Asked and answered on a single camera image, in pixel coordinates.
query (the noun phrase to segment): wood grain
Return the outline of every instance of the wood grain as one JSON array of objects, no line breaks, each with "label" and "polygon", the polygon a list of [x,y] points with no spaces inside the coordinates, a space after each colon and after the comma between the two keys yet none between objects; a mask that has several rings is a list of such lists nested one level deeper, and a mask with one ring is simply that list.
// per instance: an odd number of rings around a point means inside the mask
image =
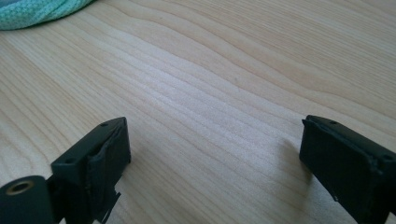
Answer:
[{"label": "wood grain", "polygon": [[0,33],[0,185],[126,117],[109,223],[354,223],[299,162],[301,119],[396,151],[395,62],[393,0],[96,1]]}]

